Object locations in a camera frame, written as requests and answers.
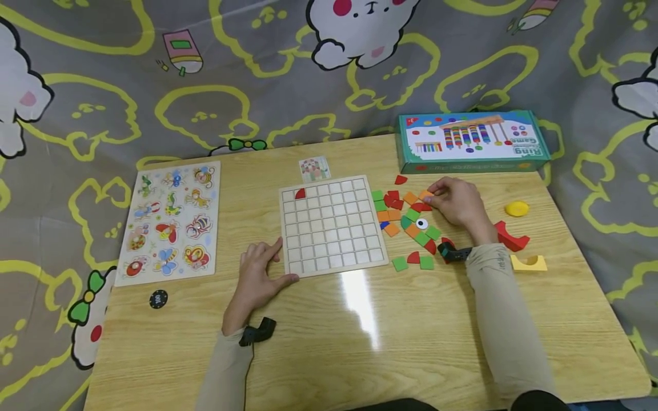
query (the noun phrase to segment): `gray cartoon fabric backdrop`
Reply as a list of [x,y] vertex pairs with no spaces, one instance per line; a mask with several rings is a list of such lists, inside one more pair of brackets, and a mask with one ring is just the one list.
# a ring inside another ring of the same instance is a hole
[[544,182],[658,381],[655,2],[1,0],[0,16],[0,410],[82,409],[144,164],[474,109],[535,111]]

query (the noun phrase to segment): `human hand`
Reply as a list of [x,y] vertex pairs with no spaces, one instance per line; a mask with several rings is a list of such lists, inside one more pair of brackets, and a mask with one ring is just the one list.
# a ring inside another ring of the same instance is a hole
[[297,274],[286,274],[277,279],[268,277],[267,266],[270,261],[280,260],[278,252],[282,245],[281,237],[271,246],[263,242],[250,244],[240,256],[238,286],[224,312],[224,335],[231,335],[246,326],[252,311],[267,304],[279,291],[299,281]]
[[434,196],[422,200],[438,209],[452,224],[463,226],[475,245],[498,242],[497,230],[489,220],[474,184],[459,178],[443,177],[427,191],[434,193]]

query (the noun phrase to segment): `yellow wooden block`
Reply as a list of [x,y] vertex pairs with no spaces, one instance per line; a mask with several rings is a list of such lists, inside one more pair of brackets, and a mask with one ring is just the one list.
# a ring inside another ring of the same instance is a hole
[[523,263],[517,256],[512,254],[509,256],[512,260],[512,268],[514,271],[548,271],[546,260],[543,255],[536,255],[528,258],[527,263]]

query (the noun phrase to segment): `wooden table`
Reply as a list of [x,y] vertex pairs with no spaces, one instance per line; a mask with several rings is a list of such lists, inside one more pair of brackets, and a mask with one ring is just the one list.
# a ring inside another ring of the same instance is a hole
[[[441,177],[409,176],[395,186],[393,135],[221,157],[216,274],[113,290],[86,411],[193,409],[240,253],[280,235],[278,189],[301,183],[297,161],[318,155],[326,156],[332,177],[366,174],[372,189],[419,193]],[[521,258],[546,257],[548,272],[517,274],[517,281],[562,399],[646,395],[649,379],[539,175],[460,177],[478,186],[494,222],[506,219],[510,233],[532,238]],[[512,219],[503,206],[516,199],[529,203],[530,213]],[[470,245],[437,212],[430,218],[458,247]],[[391,259],[423,252],[403,232],[385,237]],[[275,264],[270,274],[279,276],[282,267]],[[148,300],[158,288],[169,300],[153,310]],[[278,325],[272,339],[255,345],[247,410],[346,410],[401,397],[441,411],[503,406],[480,346],[463,264],[400,273],[389,264],[302,279],[255,313],[252,325],[263,316]]]

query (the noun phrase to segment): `cartoon insect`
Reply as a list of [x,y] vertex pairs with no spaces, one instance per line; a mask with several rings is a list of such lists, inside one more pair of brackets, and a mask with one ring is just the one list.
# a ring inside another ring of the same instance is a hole
[[141,177],[141,188],[138,190],[138,193],[141,194],[142,197],[146,198],[151,194],[152,192],[155,191],[155,189],[151,188],[151,180],[149,180],[148,176],[142,176]]
[[165,276],[170,276],[178,267],[178,263],[174,261],[176,255],[178,255],[178,250],[175,249],[160,250],[158,252],[160,261],[153,265],[153,271],[162,271]]
[[134,277],[138,275],[139,273],[143,272],[144,269],[146,268],[146,264],[149,263],[149,258],[146,256],[139,256],[133,258],[131,262],[127,262],[124,265],[124,268],[126,269],[126,275],[128,277]]
[[183,256],[185,263],[192,267],[192,270],[200,268],[205,269],[210,262],[210,255],[206,252],[202,245],[185,247],[185,255]]
[[170,243],[175,243],[178,239],[178,225],[177,221],[171,221],[168,224],[162,223],[155,226],[155,231],[160,233],[160,240],[169,240]]
[[214,167],[203,166],[194,169],[194,180],[204,185],[206,188],[213,187],[213,174],[215,174]]
[[164,213],[166,215],[177,216],[180,214],[180,211],[183,209],[183,207],[182,206],[174,207],[174,204],[176,204],[176,194],[172,191],[167,196],[166,208],[164,209]]
[[185,196],[185,202],[191,203],[193,206],[199,208],[208,208],[210,205],[210,199],[204,198],[201,196],[201,190],[195,188],[192,190],[192,194]]
[[126,242],[127,251],[135,251],[144,247],[146,244],[145,234],[149,233],[149,225],[137,226],[133,231],[128,233],[128,241]]
[[135,210],[135,220],[141,220],[142,218],[149,217],[152,213],[156,213],[158,211],[160,211],[159,201],[138,206]]
[[210,217],[205,214],[199,214],[191,223],[185,226],[185,229],[189,238],[197,239],[210,231],[212,226],[213,222],[210,220]]
[[180,175],[180,170],[174,170],[171,173],[167,173],[163,178],[163,183],[167,184],[169,187],[178,187],[182,184],[183,177]]

